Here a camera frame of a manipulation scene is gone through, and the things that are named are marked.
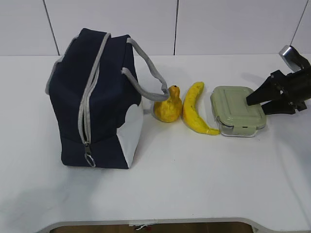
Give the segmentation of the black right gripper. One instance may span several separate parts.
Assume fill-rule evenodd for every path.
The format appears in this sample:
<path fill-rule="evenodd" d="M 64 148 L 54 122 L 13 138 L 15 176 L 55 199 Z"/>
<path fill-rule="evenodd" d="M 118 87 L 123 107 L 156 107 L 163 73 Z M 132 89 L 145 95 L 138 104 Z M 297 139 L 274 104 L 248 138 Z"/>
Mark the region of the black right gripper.
<path fill-rule="evenodd" d="M 281 98 L 282 90 L 287 99 Z M 311 68 L 308 67 L 286 76 L 280 70 L 271 73 L 258 89 L 246 97 L 246 101 L 248 105 L 261 103 L 266 115 L 293 115 L 296 111 L 305 110 L 305 101 L 310 98 Z"/>

